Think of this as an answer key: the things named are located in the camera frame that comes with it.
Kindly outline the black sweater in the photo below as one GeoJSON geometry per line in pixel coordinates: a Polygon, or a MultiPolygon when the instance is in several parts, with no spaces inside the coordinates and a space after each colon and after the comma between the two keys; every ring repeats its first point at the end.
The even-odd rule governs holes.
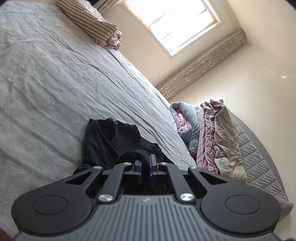
{"type": "MultiPolygon", "coordinates": [[[[82,143],[82,164],[73,174],[95,166],[112,170],[116,164],[141,161],[145,174],[149,173],[149,156],[155,155],[156,162],[173,162],[162,152],[157,143],[151,143],[141,137],[136,125],[122,123],[108,118],[106,120],[89,119],[85,138],[82,143]]],[[[169,194],[165,184],[140,183],[135,175],[123,177],[123,192],[136,195],[169,194]]],[[[92,183],[86,191],[90,198],[95,198],[102,187],[99,181],[92,183]]]]}

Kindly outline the grey pink folded quilt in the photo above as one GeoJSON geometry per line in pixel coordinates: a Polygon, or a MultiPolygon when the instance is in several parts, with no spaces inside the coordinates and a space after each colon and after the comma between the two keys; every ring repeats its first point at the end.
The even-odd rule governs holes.
{"type": "Polygon", "coordinates": [[[197,161],[200,125],[196,107],[182,102],[173,102],[170,111],[177,127],[177,133],[187,146],[191,157],[197,161]]]}

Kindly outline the beige pink folded comforter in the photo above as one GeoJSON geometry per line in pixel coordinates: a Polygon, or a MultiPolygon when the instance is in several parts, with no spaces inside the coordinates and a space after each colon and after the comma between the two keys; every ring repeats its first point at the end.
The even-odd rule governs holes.
{"type": "Polygon", "coordinates": [[[248,183],[239,139],[222,99],[196,106],[199,123],[197,166],[228,179],[248,183]]]}

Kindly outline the right patterned curtain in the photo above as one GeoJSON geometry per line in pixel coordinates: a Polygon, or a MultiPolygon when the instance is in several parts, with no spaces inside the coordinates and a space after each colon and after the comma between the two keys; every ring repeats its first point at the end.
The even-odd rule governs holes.
{"type": "Polygon", "coordinates": [[[246,35],[243,30],[232,33],[197,59],[182,67],[176,74],[163,81],[157,89],[167,100],[171,99],[245,43],[246,35]]]}

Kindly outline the grey quilted headboard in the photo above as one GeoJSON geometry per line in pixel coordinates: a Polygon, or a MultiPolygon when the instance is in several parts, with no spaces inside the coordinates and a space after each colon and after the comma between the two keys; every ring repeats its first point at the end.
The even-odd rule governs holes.
{"type": "Polygon", "coordinates": [[[230,116],[239,138],[249,185],[272,195],[280,204],[280,219],[283,219],[292,211],[294,204],[287,197],[274,161],[254,132],[234,113],[230,116]]]}

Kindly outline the grey bed sheet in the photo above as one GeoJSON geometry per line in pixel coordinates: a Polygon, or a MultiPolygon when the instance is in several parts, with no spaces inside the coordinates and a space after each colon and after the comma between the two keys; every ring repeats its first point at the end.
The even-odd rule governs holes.
{"type": "Polygon", "coordinates": [[[194,164],[169,103],[119,51],[97,45],[51,4],[1,6],[1,228],[13,202],[71,175],[90,119],[136,125],[180,169],[194,164]]]}

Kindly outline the bright window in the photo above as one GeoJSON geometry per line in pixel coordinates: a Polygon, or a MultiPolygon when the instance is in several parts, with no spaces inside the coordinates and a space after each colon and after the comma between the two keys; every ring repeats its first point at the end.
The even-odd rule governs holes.
{"type": "Polygon", "coordinates": [[[199,52],[235,27],[230,11],[212,1],[122,1],[124,9],[172,59],[189,48],[199,52]]]}

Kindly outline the striped folded blanket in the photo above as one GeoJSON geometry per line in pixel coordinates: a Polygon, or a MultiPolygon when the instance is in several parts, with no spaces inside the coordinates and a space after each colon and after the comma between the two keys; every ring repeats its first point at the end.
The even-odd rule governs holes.
{"type": "Polygon", "coordinates": [[[122,33],[116,24],[100,15],[88,1],[57,1],[64,14],[83,30],[98,45],[118,50],[121,47],[122,33]]]}

